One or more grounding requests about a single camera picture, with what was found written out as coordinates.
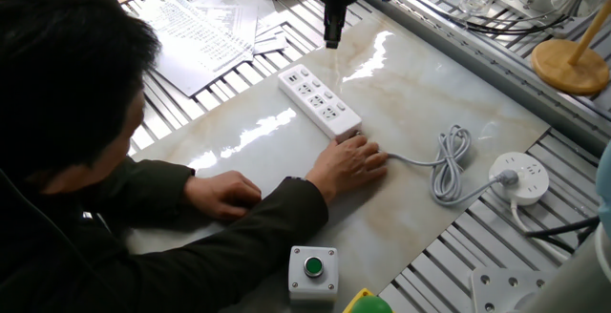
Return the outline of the person's left hand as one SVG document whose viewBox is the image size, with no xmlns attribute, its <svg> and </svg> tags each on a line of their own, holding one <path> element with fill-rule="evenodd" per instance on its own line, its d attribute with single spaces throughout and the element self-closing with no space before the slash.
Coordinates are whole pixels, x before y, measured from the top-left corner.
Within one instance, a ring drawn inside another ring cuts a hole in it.
<svg viewBox="0 0 611 313">
<path fill-rule="evenodd" d="M 213 177 L 189 177 L 182 200 L 210 218 L 237 220 L 262 201 L 262 191 L 242 173 L 229 171 Z"/>
</svg>

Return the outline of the person's right hand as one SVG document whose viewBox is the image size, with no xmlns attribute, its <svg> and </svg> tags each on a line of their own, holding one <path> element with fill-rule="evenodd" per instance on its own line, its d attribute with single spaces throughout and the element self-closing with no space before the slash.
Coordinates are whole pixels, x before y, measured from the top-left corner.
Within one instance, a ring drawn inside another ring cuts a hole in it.
<svg viewBox="0 0 611 313">
<path fill-rule="evenodd" d="M 353 136 L 342 143 L 332 140 L 319 154 L 305 179 L 321 193 L 326 203 L 344 192 L 359 188 L 387 173 L 389 154 L 365 136 Z"/>
</svg>

